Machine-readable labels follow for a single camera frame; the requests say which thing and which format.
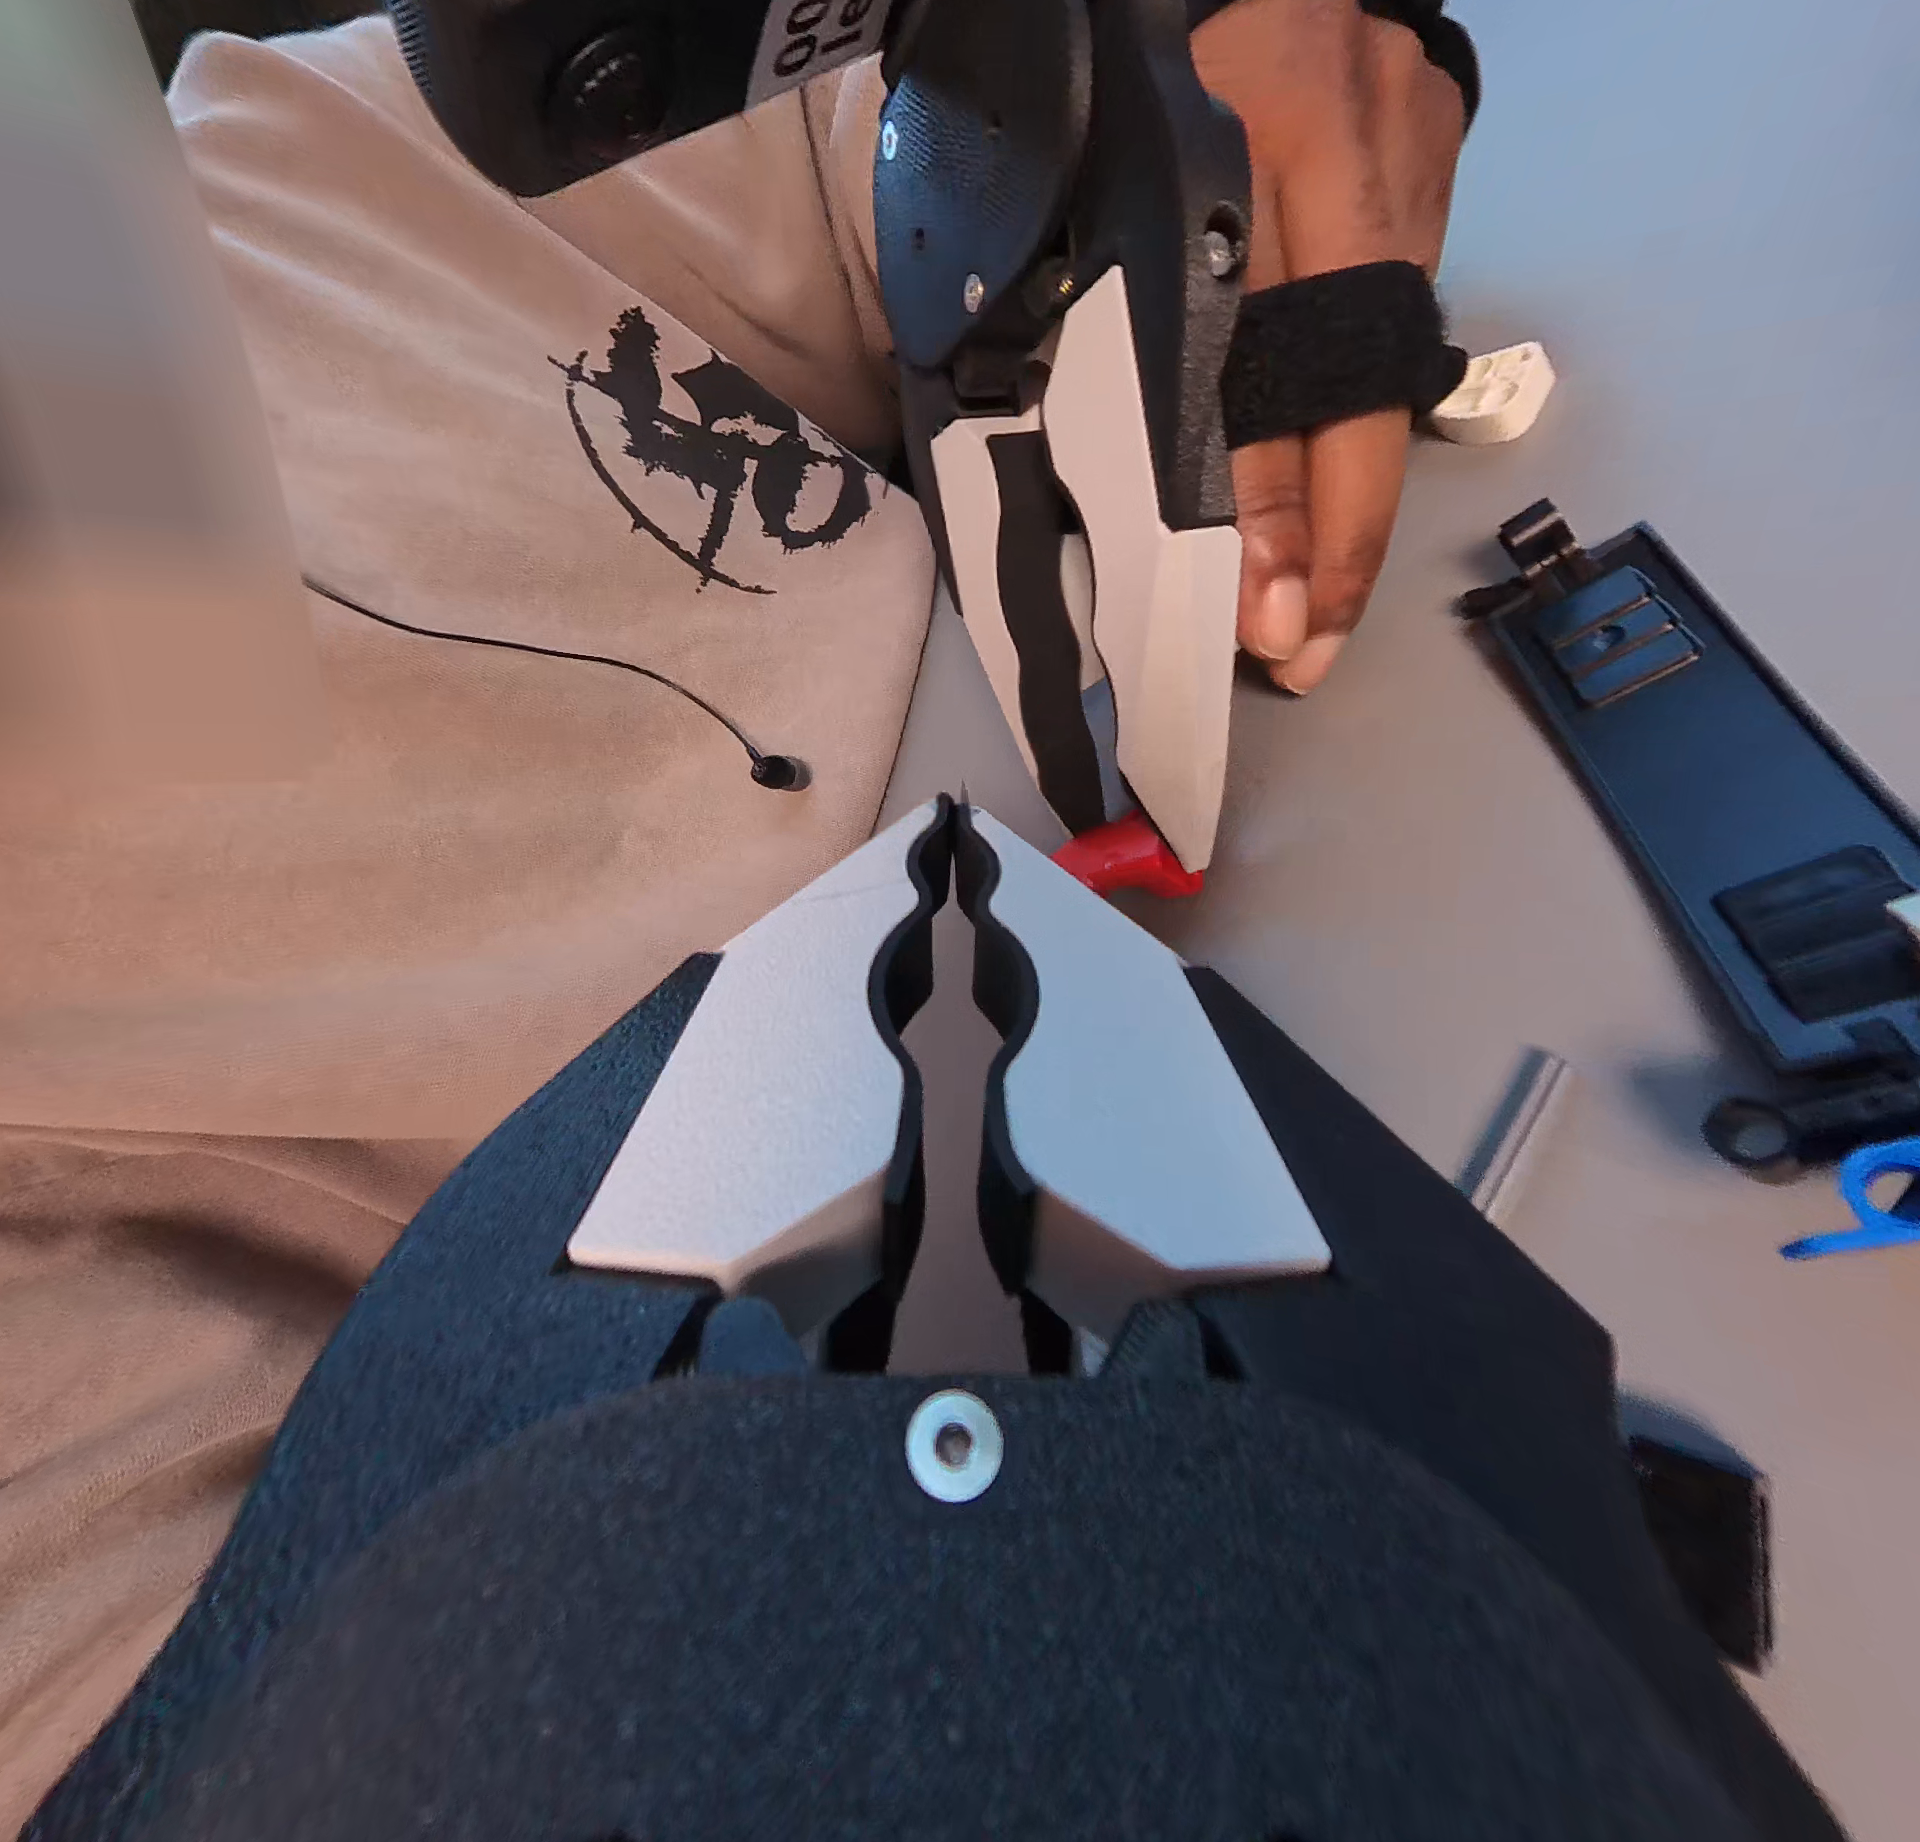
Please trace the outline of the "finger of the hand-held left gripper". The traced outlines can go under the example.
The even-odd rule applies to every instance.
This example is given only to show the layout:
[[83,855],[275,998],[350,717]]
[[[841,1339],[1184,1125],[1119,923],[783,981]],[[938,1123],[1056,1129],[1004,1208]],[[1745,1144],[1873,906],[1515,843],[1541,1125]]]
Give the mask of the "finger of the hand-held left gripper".
[[1208,870],[1230,750],[1240,536],[1230,514],[1167,523],[1123,268],[1068,310],[1041,424],[1091,555],[1116,771],[1181,867]]
[[1091,545],[1040,417],[959,417],[929,442],[946,585],[1024,771],[1070,837],[1136,816],[1095,642]]

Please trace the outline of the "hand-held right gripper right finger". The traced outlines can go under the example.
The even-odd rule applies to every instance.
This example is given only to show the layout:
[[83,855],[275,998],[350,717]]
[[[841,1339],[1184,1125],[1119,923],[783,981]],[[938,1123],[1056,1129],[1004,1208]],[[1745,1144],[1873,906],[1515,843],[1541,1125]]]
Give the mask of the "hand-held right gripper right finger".
[[1031,1374],[1131,1313],[1325,1278],[1333,1249],[1186,966],[989,812],[959,808],[972,1004],[997,1047],[975,1219]]

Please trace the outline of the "grey lego axle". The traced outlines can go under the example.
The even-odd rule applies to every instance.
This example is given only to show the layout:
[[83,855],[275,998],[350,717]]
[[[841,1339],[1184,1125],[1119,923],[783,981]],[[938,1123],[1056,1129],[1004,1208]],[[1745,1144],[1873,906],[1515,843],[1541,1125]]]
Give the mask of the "grey lego axle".
[[1454,1178],[1485,1223],[1504,1224],[1510,1216],[1534,1147],[1549,1135],[1570,1085],[1573,1071],[1561,1055],[1523,1049]]

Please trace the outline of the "red lego piece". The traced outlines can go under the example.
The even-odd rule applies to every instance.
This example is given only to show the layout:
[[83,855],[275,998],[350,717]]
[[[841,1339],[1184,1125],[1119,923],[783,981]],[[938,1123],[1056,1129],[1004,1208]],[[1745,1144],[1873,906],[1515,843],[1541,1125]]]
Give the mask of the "red lego piece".
[[1049,859],[1104,899],[1121,890],[1186,899],[1207,887],[1207,876],[1186,870],[1139,810],[1074,835]]

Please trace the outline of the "tan trousers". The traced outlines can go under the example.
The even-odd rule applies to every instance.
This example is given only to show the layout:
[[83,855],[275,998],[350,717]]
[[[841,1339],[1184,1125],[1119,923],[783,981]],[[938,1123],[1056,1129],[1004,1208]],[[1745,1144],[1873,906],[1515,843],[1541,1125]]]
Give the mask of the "tan trousers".
[[3,1833],[177,1624],[470,1142],[3,1132]]

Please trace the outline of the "person's left hand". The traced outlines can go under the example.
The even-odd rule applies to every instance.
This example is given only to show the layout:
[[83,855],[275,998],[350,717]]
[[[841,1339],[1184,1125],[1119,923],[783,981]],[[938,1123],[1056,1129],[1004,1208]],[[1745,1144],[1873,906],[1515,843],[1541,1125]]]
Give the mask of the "person's left hand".
[[[1467,116],[1411,29],[1359,0],[1239,0],[1189,38],[1251,163],[1250,288],[1376,262],[1438,274]],[[1237,633],[1287,697],[1323,685],[1388,555],[1411,442],[1406,409],[1231,457]]]

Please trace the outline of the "white lego panel piece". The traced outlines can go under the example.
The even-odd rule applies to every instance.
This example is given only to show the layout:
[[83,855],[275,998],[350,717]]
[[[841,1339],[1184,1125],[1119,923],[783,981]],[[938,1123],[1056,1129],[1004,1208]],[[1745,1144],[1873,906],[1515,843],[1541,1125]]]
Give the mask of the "white lego panel piece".
[[1555,384],[1541,341],[1475,355],[1458,388],[1428,414],[1428,432],[1467,447],[1515,442],[1544,414]]

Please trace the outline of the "black panel lego subassembly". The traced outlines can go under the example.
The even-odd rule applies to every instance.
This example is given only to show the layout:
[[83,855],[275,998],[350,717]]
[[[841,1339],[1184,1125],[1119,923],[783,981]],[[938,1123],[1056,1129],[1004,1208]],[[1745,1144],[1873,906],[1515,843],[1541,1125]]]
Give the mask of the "black panel lego subassembly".
[[1831,1171],[1851,1221],[1784,1257],[1913,1249],[1916,813],[1650,525],[1589,549],[1539,499],[1498,541],[1506,573],[1454,614],[1761,1065],[1704,1140],[1752,1180]]

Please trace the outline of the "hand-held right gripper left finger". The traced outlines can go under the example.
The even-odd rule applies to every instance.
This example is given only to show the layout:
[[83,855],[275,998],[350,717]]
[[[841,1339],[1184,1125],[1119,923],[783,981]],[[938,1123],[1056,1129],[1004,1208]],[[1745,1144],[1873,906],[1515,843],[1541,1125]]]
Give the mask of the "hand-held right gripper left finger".
[[575,1228],[575,1267],[764,1303],[885,1373],[926,1214],[924,1082],[954,801],[929,799],[718,956]]

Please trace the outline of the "beige printed hoodie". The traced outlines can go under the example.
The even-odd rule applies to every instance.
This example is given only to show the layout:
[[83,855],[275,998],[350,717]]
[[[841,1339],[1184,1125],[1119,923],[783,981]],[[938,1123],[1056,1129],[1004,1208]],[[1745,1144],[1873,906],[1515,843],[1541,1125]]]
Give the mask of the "beige printed hoodie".
[[864,841],[929,539],[864,62],[544,204],[397,33],[205,36],[168,106],[269,414],[333,750],[195,835],[205,1132],[456,1132]]

